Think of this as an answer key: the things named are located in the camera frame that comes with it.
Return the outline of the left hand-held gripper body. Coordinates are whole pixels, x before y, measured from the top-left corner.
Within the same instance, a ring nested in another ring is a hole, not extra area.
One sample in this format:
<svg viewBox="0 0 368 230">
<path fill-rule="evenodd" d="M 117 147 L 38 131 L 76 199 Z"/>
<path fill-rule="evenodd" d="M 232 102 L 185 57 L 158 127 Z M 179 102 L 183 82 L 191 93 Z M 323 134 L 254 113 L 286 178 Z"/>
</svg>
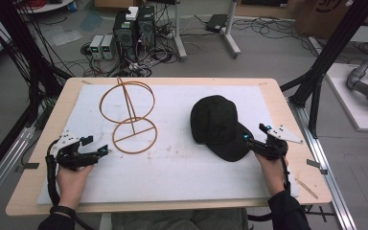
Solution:
<svg viewBox="0 0 368 230">
<path fill-rule="evenodd" d="M 89 155 L 89 152 L 79 152 L 80 138 L 65 129 L 50 146 L 50 153 L 55 156 L 55 162 L 61 167 L 76 171 L 80 167 L 98 163 L 100 158 Z"/>
</svg>

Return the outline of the black frame post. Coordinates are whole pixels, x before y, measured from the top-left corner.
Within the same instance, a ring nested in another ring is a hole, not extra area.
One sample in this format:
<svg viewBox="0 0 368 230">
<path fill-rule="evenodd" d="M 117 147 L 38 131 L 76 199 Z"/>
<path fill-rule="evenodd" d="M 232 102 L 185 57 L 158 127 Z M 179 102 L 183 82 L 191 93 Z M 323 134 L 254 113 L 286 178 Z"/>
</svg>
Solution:
<svg viewBox="0 0 368 230">
<path fill-rule="evenodd" d="M 8 43 L 0 35 L 0 43 L 29 86 L 30 104 L 26 112 L 31 124 L 38 117 L 40 104 L 56 100 L 72 75 L 43 56 L 12 0 L 0 0 L 0 22 L 10 40 Z"/>
<path fill-rule="evenodd" d="M 307 99 L 311 97 L 308 128 L 315 139 L 318 138 L 317 116 L 322 81 L 367 16 L 368 0 L 354 0 L 311 68 L 299 78 L 280 86 L 282 92 L 298 86 L 296 92 L 288 98 L 298 108 L 304 108 Z"/>
</svg>

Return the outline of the pale tape strip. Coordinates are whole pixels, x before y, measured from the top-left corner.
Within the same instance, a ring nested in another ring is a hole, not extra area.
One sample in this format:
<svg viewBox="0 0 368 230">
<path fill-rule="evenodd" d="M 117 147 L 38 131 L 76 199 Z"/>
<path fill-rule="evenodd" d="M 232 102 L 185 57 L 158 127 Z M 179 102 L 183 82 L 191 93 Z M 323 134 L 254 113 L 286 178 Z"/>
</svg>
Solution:
<svg viewBox="0 0 368 230">
<path fill-rule="evenodd" d="M 314 197 L 315 199 L 318 199 L 319 196 L 311 189 L 308 187 L 308 185 L 306 185 L 303 181 L 301 181 L 299 178 L 295 178 L 296 182 L 304 189 L 306 190 L 312 197 Z"/>
</svg>

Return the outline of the white foam mat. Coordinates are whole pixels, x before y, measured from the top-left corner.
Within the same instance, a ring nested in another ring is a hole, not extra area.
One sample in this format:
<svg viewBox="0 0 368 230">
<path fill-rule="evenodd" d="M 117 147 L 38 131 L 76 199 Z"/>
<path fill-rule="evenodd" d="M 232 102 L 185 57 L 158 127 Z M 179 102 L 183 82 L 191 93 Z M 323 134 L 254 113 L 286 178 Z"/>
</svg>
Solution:
<svg viewBox="0 0 368 230">
<path fill-rule="evenodd" d="M 253 153 L 236 162 L 225 161 L 197 144 L 190 113 L 197 101 L 221 95 L 232 101 L 241 124 L 263 141 L 259 124 L 271 122 L 263 90 L 243 85 L 152 85 L 155 107 L 149 119 L 158 129 L 155 144 L 138 154 L 118 151 L 112 142 L 115 125 L 100 113 L 101 96 L 109 84 L 85 85 L 65 128 L 78 137 L 93 136 L 80 152 L 108 145 L 110 152 L 88 175 L 84 203 L 191 201 L 269 196 L 261 166 Z"/>
</svg>

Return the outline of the white box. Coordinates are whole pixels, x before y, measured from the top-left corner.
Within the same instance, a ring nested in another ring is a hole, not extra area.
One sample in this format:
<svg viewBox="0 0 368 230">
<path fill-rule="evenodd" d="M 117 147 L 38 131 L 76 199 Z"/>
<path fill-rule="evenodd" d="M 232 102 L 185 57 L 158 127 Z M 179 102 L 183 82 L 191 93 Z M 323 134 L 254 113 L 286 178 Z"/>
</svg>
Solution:
<svg viewBox="0 0 368 230">
<path fill-rule="evenodd" d="M 126 13 L 126 20 L 127 21 L 135 21 L 137 19 L 138 12 L 139 12 L 138 7 L 129 7 L 127 9 L 127 13 Z"/>
</svg>

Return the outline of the person's legs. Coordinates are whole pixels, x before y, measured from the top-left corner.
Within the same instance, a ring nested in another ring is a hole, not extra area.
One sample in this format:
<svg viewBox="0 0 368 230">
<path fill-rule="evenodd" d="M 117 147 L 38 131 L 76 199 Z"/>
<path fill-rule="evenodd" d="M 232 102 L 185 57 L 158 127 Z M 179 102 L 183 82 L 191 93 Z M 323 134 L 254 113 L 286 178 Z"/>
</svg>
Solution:
<svg viewBox="0 0 368 230">
<path fill-rule="evenodd" d="M 111 221 L 112 230 L 248 230 L 243 208 L 120 213 Z"/>
</svg>

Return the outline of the flat black box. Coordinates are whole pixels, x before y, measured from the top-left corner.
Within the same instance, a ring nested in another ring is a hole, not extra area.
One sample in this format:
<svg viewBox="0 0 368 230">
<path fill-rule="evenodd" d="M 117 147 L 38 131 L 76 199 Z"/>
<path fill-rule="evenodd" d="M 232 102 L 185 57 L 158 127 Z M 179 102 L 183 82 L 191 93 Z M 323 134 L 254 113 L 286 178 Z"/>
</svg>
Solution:
<svg viewBox="0 0 368 230">
<path fill-rule="evenodd" d="M 227 20 L 226 14 L 213 14 L 205 26 L 205 30 L 213 33 L 219 33 Z"/>
</svg>

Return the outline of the round white table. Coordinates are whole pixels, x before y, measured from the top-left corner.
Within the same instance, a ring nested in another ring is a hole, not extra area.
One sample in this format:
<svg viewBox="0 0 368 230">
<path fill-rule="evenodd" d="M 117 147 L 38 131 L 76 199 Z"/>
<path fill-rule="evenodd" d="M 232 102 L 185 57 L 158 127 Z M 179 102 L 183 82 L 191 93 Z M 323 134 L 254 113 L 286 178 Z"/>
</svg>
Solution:
<svg viewBox="0 0 368 230">
<path fill-rule="evenodd" d="M 73 3 L 74 0 L 18 0 L 14 6 L 21 13 L 54 11 Z"/>
</svg>

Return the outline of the aluminium rail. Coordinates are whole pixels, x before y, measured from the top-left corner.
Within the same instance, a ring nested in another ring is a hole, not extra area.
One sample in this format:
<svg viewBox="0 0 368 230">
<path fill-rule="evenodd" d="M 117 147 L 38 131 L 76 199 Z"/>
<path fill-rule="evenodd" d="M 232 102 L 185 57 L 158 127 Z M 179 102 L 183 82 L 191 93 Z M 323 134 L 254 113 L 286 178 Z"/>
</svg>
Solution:
<svg viewBox="0 0 368 230">
<path fill-rule="evenodd" d="M 294 118 L 297 121 L 297 124 L 302 130 L 302 133 L 310 148 L 313 158 L 319 164 L 319 170 L 321 171 L 321 174 L 323 175 L 325 182 L 330 190 L 332 196 L 331 204 L 333 207 L 333 213 L 338 220 L 340 228 L 342 230 L 357 230 L 353 217 L 339 189 L 339 186 L 337 185 L 325 151 L 323 151 L 319 139 L 316 138 L 309 130 L 308 112 L 305 108 L 297 107 L 292 103 L 289 103 L 288 105 L 294 115 Z"/>
<path fill-rule="evenodd" d="M 4 157 L 0 161 L 0 187 L 8 177 L 21 154 L 31 142 L 35 135 L 33 126 L 23 127 L 22 130 L 9 143 L 9 147 L 4 151 Z"/>
</svg>

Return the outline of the person's left hand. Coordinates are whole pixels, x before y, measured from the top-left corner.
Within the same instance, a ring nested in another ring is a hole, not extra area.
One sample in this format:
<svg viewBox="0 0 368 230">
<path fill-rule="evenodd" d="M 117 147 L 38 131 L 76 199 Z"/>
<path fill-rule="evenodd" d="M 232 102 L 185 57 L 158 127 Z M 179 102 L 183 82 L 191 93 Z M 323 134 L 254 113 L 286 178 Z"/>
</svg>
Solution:
<svg viewBox="0 0 368 230">
<path fill-rule="evenodd" d="M 60 206 L 76 209 L 81 201 L 86 178 L 91 173 L 93 165 L 79 168 L 76 171 L 59 167 L 57 184 L 60 190 Z"/>
</svg>

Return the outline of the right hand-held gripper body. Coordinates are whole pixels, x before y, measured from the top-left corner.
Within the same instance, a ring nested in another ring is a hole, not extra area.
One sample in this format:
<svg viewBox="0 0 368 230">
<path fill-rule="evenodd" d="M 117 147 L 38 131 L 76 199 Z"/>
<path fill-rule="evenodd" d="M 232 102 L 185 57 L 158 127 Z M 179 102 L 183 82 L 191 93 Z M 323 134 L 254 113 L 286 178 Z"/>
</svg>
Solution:
<svg viewBox="0 0 368 230">
<path fill-rule="evenodd" d="M 266 135 L 265 142 L 261 142 L 261 149 L 253 149 L 255 153 L 260 154 L 267 160 L 276 160 L 285 157 L 288 152 L 288 142 L 303 144 L 302 138 L 290 131 L 284 125 L 271 126 L 271 130 Z"/>
</svg>

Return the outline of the white table leg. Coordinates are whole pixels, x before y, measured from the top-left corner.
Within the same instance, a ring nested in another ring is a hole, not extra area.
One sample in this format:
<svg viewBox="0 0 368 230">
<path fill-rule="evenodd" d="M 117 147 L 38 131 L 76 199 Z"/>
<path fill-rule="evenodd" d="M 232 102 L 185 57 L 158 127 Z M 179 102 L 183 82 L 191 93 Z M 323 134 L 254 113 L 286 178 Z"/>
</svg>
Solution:
<svg viewBox="0 0 368 230">
<path fill-rule="evenodd" d="M 109 213 L 103 213 L 99 230 L 112 230 L 111 215 Z"/>
</svg>

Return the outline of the cardboard box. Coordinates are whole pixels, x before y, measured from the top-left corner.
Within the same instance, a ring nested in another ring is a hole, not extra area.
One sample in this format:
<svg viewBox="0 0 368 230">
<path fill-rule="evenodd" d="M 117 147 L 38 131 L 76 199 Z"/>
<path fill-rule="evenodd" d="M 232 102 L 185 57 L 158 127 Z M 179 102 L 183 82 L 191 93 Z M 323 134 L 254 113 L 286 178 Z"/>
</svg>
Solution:
<svg viewBox="0 0 368 230">
<path fill-rule="evenodd" d="M 299 35 L 330 38 L 353 0 L 305 0 L 295 19 Z"/>
</svg>

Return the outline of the black baseball cap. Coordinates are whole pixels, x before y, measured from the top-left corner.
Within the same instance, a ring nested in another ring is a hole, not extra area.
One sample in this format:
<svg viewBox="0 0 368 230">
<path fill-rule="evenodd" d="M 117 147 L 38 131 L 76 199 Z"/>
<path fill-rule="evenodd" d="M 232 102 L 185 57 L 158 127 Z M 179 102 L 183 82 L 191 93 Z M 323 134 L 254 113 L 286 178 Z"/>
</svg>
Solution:
<svg viewBox="0 0 368 230">
<path fill-rule="evenodd" d="M 238 121 L 236 105 L 221 95 L 202 98 L 193 106 L 190 127 L 197 144 L 225 161 L 239 161 L 250 152 L 243 135 L 253 134 Z"/>
</svg>

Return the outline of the white board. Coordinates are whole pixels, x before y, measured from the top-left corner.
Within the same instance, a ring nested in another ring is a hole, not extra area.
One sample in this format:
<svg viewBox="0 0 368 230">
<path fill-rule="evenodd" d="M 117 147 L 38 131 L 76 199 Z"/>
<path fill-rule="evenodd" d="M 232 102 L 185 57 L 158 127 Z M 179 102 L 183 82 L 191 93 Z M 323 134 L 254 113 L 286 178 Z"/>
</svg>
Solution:
<svg viewBox="0 0 368 230">
<path fill-rule="evenodd" d="M 356 130 L 368 131 L 368 101 L 366 97 L 346 86 L 348 75 L 357 68 L 354 64 L 335 63 L 327 79 Z"/>
</svg>

